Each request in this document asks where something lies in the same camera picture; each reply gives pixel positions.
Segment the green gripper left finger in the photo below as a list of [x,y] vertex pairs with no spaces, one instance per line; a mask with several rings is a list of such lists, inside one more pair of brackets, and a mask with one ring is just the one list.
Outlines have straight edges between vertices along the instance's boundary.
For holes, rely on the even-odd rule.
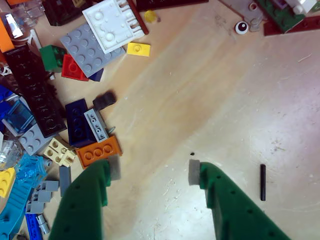
[[104,240],[103,207],[108,205],[107,187],[121,178],[118,154],[88,166],[60,201],[50,240]]

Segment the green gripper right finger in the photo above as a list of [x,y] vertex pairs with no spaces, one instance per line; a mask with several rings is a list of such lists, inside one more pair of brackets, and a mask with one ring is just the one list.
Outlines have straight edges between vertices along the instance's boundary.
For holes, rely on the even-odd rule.
[[191,159],[189,185],[205,191],[217,240],[288,240],[289,237],[228,177],[210,162]]

